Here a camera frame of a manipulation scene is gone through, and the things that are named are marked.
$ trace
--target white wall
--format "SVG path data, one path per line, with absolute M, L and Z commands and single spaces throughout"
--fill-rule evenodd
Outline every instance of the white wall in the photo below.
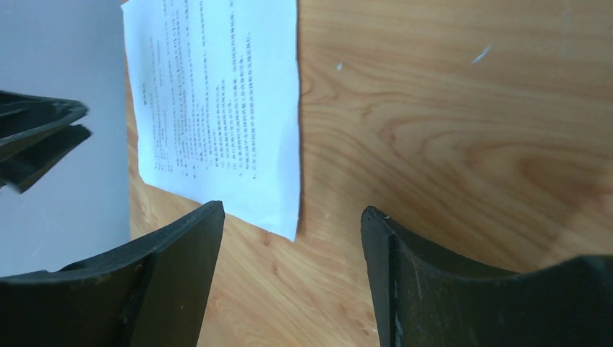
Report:
M 0 90 L 82 101 L 93 135 L 26 193 L 0 189 L 0 276 L 129 240 L 119 0 L 1 0 Z

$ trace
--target wooden table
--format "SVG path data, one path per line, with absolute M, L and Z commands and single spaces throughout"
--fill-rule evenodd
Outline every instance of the wooden table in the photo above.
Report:
M 295 243 L 232 216 L 199 346 L 378 346 L 360 215 L 517 271 L 613 253 L 613 2 L 302 0 Z M 142 183 L 133 236 L 196 203 Z

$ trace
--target scratch mark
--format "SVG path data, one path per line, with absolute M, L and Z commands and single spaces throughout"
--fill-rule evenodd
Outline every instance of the scratch mark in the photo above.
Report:
M 313 239 L 314 239 L 313 236 L 311 236 L 311 235 L 307 236 L 307 239 L 306 239 L 306 246 L 307 247 L 311 246 L 311 241 L 313 241 Z
M 473 330 L 472 327 L 468 327 L 468 338 L 471 339 L 473 346 L 479 346 L 479 342 L 477 341 L 477 337 L 475 335 L 475 330 Z
M 395 319 L 394 319 L 394 323 L 395 323 L 395 327 L 396 327 L 396 345 L 397 346 L 402 346 L 402 337 L 404 335 L 403 332 L 403 328 L 402 325 L 400 323 L 400 320 L 398 319 L 398 315 L 395 315 Z
M 32 252 L 32 258 L 36 257 L 39 251 L 43 248 L 43 245 L 45 244 L 45 242 L 47 242 L 47 235 L 49 234 L 49 220 L 44 214 L 41 214 L 40 216 L 43 217 L 43 219 L 45 220 L 45 235 L 43 235 L 43 238 L 38 243 L 38 246 Z
M 461 330 L 464 330 L 464 319 L 462 318 L 462 311 L 460 310 L 460 305 L 458 304 L 458 295 L 455 292 L 455 287 L 453 286 L 453 282 L 450 284 L 451 294 L 453 294 L 453 301 L 455 302 L 455 311 L 458 313 L 458 321 L 460 323 Z M 462 334 L 464 344 L 466 344 L 466 335 Z
M 570 41 L 570 31 L 573 26 L 573 9 L 567 8 L 562 14 L 560 21 L 560 58 L 565 59 L 568 52 L 568 43 Z
M 484 56 L 486 56 L 489 53 L 489 50 L 492 49 L 492 45 L 487 46 L 483 52 L 481 52 L 481 54 L 479 54 L 475 59 L 473 59 L 473 61 L 471 62 L 471 64 L 475 64 L 478 61 L 480 61 L 481 59 L 483 59 Z
M 95 279 L 94 284 L 98 285 L 98 284 L 101 284 L 101 283 L 105 283 L 107 280 L 110 280 L 110 279 L 111 279 L 111 274 L 107 273 L 105 275 L 98 276 Z
M 59 230 L 60 234 L 64 233 L 64 229 L 62 229 L 60 226 L 58 226 L 57 223 L 53 221 L 53 219 L 47 217 L 47 215 L 44 214 L 44 213 L 41 213 L 40 215 L 42 215 L 43 218 L 45 218 L 45 222 L 51 222 L 51 224 L 53 224 L 53 226 L 55 226 Z
M 415 262 L 413 258 L 411 258 L 411 263 L 413 263 L 413 269 L 415 270 L 415 280 L 417 281 L 417 292 L 419 293 L 419 298 L 424 300 L 424 297 L 421 295 L 421 283 L 419 282 L 419 272 L 417 270 L 417 266 L 415 266 Z

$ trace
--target black plastic part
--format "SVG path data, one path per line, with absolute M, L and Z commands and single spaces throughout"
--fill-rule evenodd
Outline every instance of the black plastic part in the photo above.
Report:
M 91 133 L 87 108 L 75 100 L 0 91 L 0 187 L 24 192 Z
M 374 207 L 362 215 L 361 236 L 381 347 L 613 346 L 613 257 L 515 274 Z
M 0 346 L 197 345 L 221 202 L 55 273 L 0 278 Z

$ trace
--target black plastic object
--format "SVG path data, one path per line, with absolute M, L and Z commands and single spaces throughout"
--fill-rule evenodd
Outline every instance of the black plastic object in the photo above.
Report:
M 58 272 L 0 278 L 0 346 L 196 346 L 223 221 L 209 202 Z
M 0 91 L 0 187 L 25 192 L 90 131 L 71 125 L 87 113 L 75 100 Z
M 613 346 L 613 258 L 516 274 L 470 260 L 368 207 L 364 256 L 381 347 Z

